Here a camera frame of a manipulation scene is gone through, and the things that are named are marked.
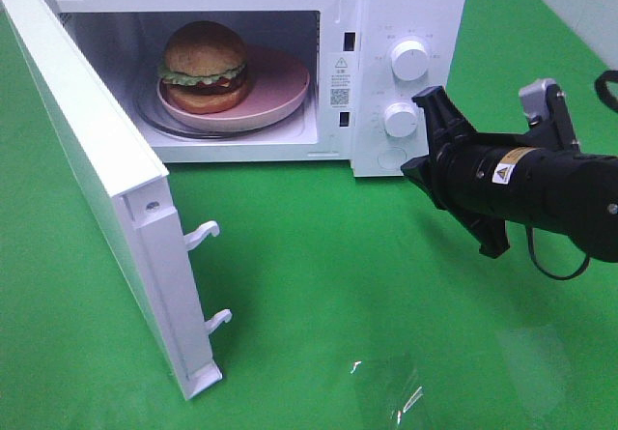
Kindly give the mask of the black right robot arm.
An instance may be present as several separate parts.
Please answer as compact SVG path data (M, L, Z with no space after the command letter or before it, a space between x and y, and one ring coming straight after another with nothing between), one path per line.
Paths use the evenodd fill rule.
M524 134L476 130L441 86L413 97L423 110L429 152L401 170L496 258L506 224L566 235L587 256L617 259L617 158L584 154L557 83L520 89Z

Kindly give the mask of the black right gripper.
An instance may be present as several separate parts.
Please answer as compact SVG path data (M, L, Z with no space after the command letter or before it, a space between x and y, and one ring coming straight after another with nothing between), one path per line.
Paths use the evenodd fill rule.
M478 133L443 86L431 86L412 97L423 110L430 155L408 160L403 175L418 186L439 210L448 212L480 244L490 258L502 255L510 244L493 181L502 158L502 137Z

